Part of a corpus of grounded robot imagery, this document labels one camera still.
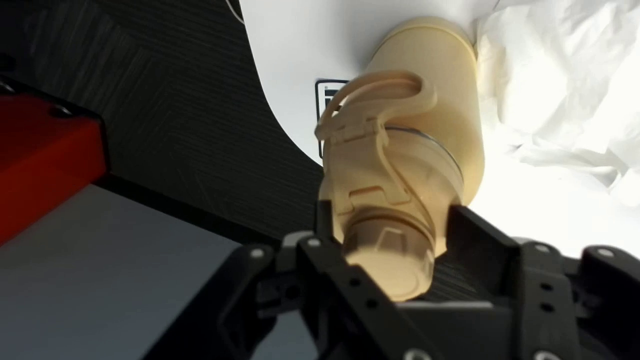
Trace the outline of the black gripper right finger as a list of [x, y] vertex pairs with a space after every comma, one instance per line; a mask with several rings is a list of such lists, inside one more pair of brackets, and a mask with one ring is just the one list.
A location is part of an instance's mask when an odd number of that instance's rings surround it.
[[463, 206], [450, 210], [448, 255], [479, 301], [418, 301], [401, 311], [434, 360], [640, 360], [640, 259], [613, 245], [578, 258], [515, 241]]

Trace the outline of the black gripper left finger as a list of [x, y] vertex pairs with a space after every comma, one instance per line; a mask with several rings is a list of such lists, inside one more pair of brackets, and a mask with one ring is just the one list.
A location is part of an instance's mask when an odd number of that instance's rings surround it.
[[142, 360], [249, 360], [285, 311], [299, 313], [317, 360], [440, 360], [366, 272], [346, 264], [330, 210], [321, 200], [314, 229], [277, 248], [236, 248]]

